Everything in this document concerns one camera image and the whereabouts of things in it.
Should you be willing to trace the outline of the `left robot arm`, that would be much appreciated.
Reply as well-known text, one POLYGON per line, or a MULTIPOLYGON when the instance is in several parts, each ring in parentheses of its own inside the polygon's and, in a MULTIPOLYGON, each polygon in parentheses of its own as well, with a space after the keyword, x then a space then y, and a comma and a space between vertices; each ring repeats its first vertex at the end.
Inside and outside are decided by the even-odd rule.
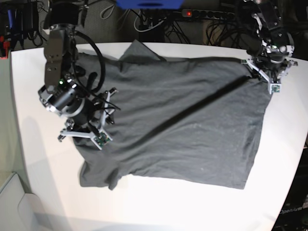
POLYGON ((258 72, 265 72, 270 82, 278 83, 292 66, 287 58, 292 57, 295 46, 277 4, 271 0, 238 0, 235 16, 245 33, 258 42, 257 48, 247 51, 258 72))

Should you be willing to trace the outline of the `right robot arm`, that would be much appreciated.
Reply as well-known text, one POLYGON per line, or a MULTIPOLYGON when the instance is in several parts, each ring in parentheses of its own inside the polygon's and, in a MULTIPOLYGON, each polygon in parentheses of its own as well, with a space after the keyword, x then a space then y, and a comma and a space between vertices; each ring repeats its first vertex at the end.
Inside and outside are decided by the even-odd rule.
POLYGON ((47 92, 50 99, 44 99, 46 106, 61 112, 65 107, 79 99, 88 100, 90 96, 99 102, 105 102, 96 93, 105 81, 105 62, 102 53, 94 41, 76 30, 78 25, 84 26, 91 4, 87 0, 51 0, 44 21, 44 29, 48 29, 49 38, 44 48, 45 78, 40 93, 47 92), (96 52, 100 65, 100 78, 93 88, 95 77, 90 76, 87 85, 80 82, 85 70, 76 66, 78 60, 76 37, 87 41, 96 52))

